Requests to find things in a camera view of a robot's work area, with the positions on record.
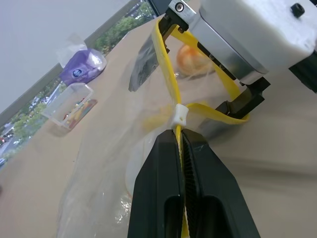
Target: black knob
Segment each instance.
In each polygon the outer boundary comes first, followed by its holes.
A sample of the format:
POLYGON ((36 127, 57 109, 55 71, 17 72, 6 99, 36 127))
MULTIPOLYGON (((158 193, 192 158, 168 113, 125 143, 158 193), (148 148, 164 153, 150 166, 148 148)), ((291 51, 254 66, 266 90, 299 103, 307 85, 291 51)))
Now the black knob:
POLYGON ((291 9, 292 9, 292 13, 293 13, 294 17, 296 17, 296 18, 299 18, 301 15, 303 15, 305 13, 305 9, 299 3, 292 5, 291 9))

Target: clear plastic bag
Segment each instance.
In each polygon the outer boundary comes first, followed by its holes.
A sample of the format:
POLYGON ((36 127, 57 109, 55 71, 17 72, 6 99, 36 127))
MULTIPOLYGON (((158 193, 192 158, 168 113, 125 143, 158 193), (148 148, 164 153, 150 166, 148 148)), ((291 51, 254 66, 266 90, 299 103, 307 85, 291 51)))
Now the clear plastic bag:
MULTIPOLYGON (((176 55, 182 43, 169 37, 166 44, 177 71, 176 55)), ((170 129, 174 108, 156 58, 150 37, 90 123, 61 201, 58 238, 127 237, 135 177, 156 137, 170 129)), ((175 75, 183 104, 198 102, 216 108, 229 99, 213 70, 203 75, 175 75)), ((187 128, 204 136, 214 136, 224 127, 227 124, 197 113, 189 112, 187 117, 187 128)))

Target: beige table surface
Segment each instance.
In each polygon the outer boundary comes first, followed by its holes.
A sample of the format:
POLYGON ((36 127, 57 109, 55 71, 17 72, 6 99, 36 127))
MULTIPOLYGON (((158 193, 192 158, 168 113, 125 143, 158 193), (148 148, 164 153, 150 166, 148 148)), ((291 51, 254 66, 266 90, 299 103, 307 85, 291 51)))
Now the beige table surface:
MULTIPOLYGON (((196 1, 190 1, 198 9, 196 1)), ((68 134, 47 122, 0 171, 0 237, 53 238, 60 199, 92 118, 153 27, 129 33, 90 86, 99 103, 68 134)), ((317 237, 317 96, 290 72, 268 76, 243 127, 210 142, 236 176, 264 238, 317 237)))

